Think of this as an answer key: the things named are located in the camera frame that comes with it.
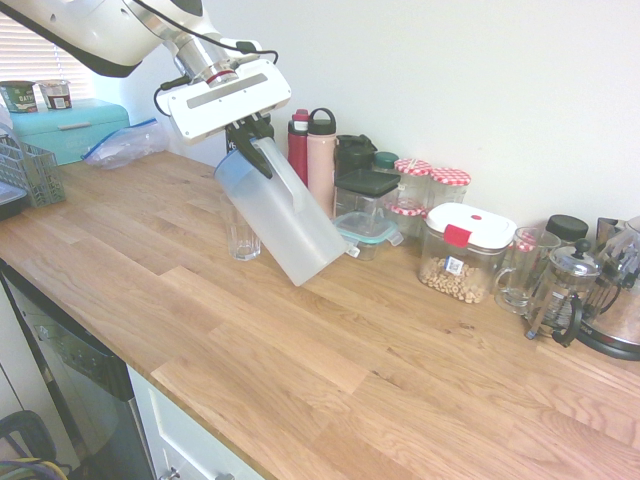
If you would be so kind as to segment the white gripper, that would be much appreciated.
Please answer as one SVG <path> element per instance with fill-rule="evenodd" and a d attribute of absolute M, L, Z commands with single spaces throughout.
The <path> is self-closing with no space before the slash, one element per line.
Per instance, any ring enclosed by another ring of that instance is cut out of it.
<path fill-rule="evenodd" d="M 242 64 L 236 73 L 238 78 L 227 83 L 210 86 L 199 82 L 167 93 L 166 112 L 174 130 L 187 145 L 220 133 L 234 122 L 235 148 L 263 176 L 271 179 L 270 165 L 252 141 L 273 137 L 269 116 L 261 115 L 286 105 L 291 88 L 278 68 L 266 59 Z M 248 116 L 249 122 L 236 122 Z"/>

